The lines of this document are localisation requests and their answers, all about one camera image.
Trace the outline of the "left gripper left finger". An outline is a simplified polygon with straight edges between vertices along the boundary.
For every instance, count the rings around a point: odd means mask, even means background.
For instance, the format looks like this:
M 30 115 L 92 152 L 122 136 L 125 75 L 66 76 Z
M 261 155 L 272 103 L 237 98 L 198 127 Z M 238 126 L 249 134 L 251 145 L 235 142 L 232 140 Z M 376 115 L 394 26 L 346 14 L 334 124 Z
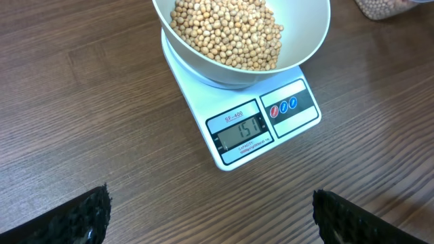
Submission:
M 82 195 L 1 234 L 1 243 L 103 243 L 111 218 L 107 185 Z

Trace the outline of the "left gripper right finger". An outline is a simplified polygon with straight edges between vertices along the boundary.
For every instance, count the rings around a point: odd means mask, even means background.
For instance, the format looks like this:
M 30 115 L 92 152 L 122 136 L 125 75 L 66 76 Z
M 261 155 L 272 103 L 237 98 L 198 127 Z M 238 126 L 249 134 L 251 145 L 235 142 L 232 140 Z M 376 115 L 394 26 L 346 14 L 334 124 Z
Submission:
M 426 244 L 331 191 L 313 192 L 313 219 L 324 243 Z

